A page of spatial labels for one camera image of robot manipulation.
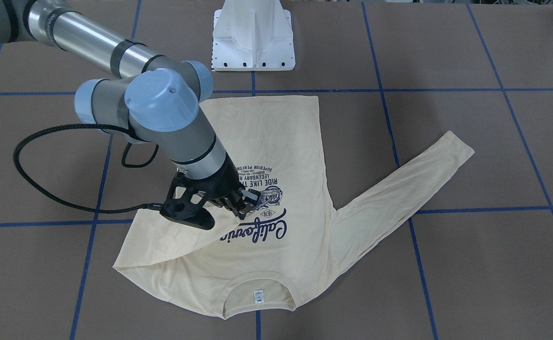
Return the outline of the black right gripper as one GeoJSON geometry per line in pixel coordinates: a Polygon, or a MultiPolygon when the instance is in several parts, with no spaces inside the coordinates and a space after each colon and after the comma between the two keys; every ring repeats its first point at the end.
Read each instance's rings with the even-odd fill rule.
{"type": "Polygon", "coordinates": [[[240,220],[244,220],[255,209],[261,198],[261,192],[244,188],[239,181],[239,172],[229,156],[225,157],[224,163],[213,175],[202,180],[184,176],[183,181],[186,187],[204,192],[208,200],[224,206],[240,220]]]}

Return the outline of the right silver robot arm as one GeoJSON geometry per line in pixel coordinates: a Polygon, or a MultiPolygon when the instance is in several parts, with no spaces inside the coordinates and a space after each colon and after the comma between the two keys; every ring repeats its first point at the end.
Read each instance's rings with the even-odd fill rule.
{"type": "Polygon", "coordinates": [[[79,124],[44,129],[22,140],[13,162],[21,176],[44,196],[64,206],[99,214],[148,209],[169,221],[210,230],[206,203],[244,219],[258,205],[260,192],[246,188],[200,104],[213,93],[210,71],[197,61],[177,63],[144,43],[109,29],[71,8],[64,0],[0,0],[0,44],[37,41],[79,56],[114,76],[82,84],[74,95],[79,124]],[[154,144],[177,168],[162,203],[104,210],[58,198],[21,166],[24,146],[44,135],[72,129],[97,129],[121,135],[128,144],[121,165],[130,164],[133,144],[154,144]]]}

